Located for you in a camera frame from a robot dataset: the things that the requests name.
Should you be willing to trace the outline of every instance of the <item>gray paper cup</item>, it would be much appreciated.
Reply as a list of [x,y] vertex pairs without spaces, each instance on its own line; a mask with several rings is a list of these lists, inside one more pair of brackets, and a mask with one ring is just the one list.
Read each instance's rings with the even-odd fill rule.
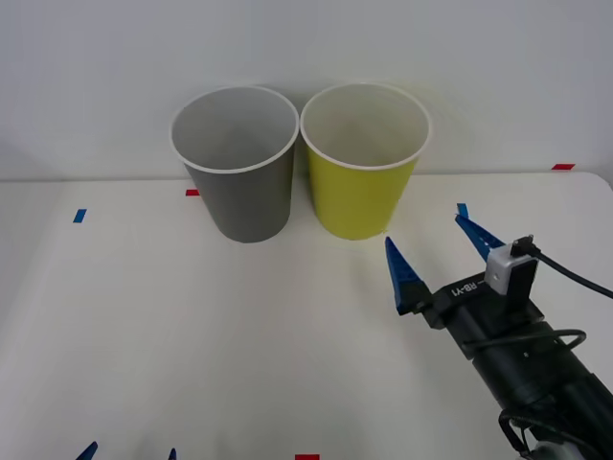
[[298,111],[258,86],[223,88],[189,103],[170,141],[219,231],[261,242],[289,219]]

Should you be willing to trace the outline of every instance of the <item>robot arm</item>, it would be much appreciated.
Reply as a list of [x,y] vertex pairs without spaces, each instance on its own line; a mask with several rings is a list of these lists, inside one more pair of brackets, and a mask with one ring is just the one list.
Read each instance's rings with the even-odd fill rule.
[[485,272],[431,293],[388,238],[398,313],[422,314],[431,328],[449,331],[502,407],[498,422],[520,456],[613,459],[613,396],[572,352],[586,334],[555,331],[530,300],[540,254],[532,236],[504,244],[465,216],[456,221]]

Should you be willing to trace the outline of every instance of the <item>blue tape marker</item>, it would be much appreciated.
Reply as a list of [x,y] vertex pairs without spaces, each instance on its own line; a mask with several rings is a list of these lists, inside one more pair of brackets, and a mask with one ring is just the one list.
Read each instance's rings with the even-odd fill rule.
[[83,222],[83,218],[85,217],[85,213],[87,212],[86,209],[79,209],[77,211],[77,215],[75,216],[75,220],[73,220],[73,223],[81,223]]
[[468,219],[468,207],[466,206],[466,203],[458,203],[458,214],[463,218]]

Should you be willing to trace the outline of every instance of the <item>blue object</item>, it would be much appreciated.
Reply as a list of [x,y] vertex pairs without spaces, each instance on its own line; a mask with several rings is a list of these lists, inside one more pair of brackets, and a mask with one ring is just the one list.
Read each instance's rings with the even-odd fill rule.
[[400,284],[419,283],[421,278],[415,270],[411,268],[409,263],[404,260],[402,254],[400,254],[400,251],[398,251],[390,237],[385,239],[385,254],[387,255],[387,265],[390,267],[390,274],[392,275],[396,308],[399,309],[402,303]]
[[75,220],[73,220],[73,223],[81,223],[83,222],[83,218],[85,217],[85,213],[87,212],[86,209],[79,209],[77,211],[77,215],[75,216]]
[[83,451],[83,453],[77,457],[77,460],[91,460],[94,458],[94,454],[98,450],[98,443],[94,441],[89,447]]
[[463,218],[468,219],[468,207],[466,206],[466,203],[458,203],[458,214]]
[[484,261],[488,261],[489,251],[495,247],[504,246],[505,244],[494,237],[488,230],[476,224],[469,218],[459,214],[456,216],[456,222],[466,233],[466,236],[475,246],[479,255]]

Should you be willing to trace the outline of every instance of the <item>yellow paper cup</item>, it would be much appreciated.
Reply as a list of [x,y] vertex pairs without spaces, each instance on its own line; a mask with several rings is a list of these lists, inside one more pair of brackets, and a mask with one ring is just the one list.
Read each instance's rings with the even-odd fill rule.
[[387,84],[344,84],[306,104],[300,129],[315,212],[324,227],[347,240],[385,231],[432,138],[423,105]]

